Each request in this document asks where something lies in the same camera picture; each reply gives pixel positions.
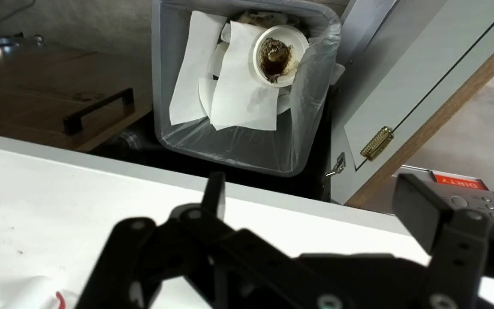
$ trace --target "cabinet door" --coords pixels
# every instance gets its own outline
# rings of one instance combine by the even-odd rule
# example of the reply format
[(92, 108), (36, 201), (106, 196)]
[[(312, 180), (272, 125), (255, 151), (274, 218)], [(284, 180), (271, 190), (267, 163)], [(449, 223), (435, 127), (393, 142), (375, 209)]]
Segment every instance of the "cabinet door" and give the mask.
[(331, 197), (362, 204), (492, 75), (494, 0), (398, 2), (329, 99)]

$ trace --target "white tissue paper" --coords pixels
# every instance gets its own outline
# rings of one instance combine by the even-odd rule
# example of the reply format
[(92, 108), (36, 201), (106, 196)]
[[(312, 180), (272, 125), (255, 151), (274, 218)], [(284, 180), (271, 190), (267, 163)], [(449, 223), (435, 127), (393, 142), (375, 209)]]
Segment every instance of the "white tissue paper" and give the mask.
[(230, 22), (230, 46), (212, 94), (211, 123), (216, 130), (248, 127), (276, 130), (278, 87), (267, 87), (250, 74), (250, 53), (262, 27)]
[(224, 22), (226, 19), (221, 15), (192, 12), (188, 41), (170, 103), (171, 125), (207, 117), (199, 103), (197, 82), (207, 72), (211, 53)]

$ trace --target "trash can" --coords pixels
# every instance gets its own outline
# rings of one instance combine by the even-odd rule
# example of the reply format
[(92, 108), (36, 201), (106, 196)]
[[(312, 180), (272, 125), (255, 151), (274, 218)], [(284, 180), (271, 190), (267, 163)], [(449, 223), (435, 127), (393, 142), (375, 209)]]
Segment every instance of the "trash can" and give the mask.
[[(338, 15), (324, 5), (302, 0), (154, 0), (152, 7), (152, 105), (158, 141), (170, 151), (235, 168), (279, 177), (300, 173), (319, 127), (327, 89), (338, 79)], [(247, 10), (281, 12), (302, 20), (310, 46), (290, 91), (290, 110), (278, 117), (278, 130), (214, 130), (207, 118), (170, 123), (170, 101), (192, 10), (224, 17), (236, 17)]]

